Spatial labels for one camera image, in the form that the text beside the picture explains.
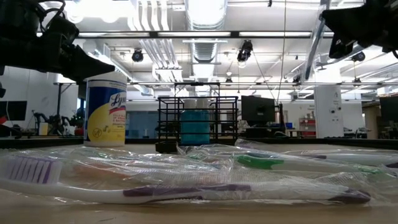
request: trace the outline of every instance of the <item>blue container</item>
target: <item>blue container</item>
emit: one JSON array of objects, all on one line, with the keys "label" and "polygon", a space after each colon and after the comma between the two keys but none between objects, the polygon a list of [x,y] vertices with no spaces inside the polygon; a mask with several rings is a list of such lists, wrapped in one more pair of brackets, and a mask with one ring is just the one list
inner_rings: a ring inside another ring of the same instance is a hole
[{"label": "blue container", "polygon": [[183,111],[181,121],[203,121],[181,123],[181,144],[197,145],[210,143],[209,112],[207,110]]}]

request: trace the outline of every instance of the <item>disinfecting wipes canister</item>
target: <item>disinfecting wipes canister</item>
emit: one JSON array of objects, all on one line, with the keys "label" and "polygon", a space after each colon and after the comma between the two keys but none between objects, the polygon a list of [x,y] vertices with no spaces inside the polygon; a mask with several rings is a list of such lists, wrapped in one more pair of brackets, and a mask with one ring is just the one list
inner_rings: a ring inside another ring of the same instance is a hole
[{"label": "disinfecting wipes canister", "polygon": [[123,146],[126,133],[126,77],[111,72],[87,81],[85,146]]}]

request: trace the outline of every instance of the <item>table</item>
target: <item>table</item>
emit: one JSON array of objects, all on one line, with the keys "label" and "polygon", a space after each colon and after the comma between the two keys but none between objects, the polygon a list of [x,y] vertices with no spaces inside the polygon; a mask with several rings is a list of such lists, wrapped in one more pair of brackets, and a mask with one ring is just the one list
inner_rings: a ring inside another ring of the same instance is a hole
[{"label": "table", "polygon": [[[301,144],[270,145],[273,151],[342,149],[347,146]],[[127,145],[127,150],[155,153],[153,145]],[[398,205],[364,207],[360,205],[268,205],[243,204],[152,204],[102,205],[64,203],[42,197],[25,197],[0,190],[0,223],[395,223]]]}]

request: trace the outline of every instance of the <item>air duct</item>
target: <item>air duct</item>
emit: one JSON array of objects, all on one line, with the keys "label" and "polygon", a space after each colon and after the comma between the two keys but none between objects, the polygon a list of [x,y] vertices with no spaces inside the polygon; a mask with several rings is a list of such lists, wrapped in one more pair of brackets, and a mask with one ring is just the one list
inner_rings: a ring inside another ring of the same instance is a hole
[{"label": "air duct", "polygon": [[[227,0],[185,0],[187,23],[190,30],[221,30],[224,27]],[[214,62],[217,43],[192,43],[193,63]],[[192,65],[196,78],[213,76],[214,65]]]}]

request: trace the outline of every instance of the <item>computer monitor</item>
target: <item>computer monitor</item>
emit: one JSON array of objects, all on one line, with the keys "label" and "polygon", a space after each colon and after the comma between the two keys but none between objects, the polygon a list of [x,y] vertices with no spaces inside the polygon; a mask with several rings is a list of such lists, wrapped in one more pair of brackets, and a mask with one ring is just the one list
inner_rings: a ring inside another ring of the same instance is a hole
[{"label": "computer monitor", "polygon": [[250,126],[275,121],[275,100],[242,96],[242,119]]},{"label": "computer monitor", "polygon": [[8,101],[8,104],[7,101],[0,101],[0,117],[9,115],[9,121],[24,121],[26,107],[27,101]]},{"label": "computer monitor", "polygon": [[384,121],[398,122],[398,96],[380,97],[381,118]]}]

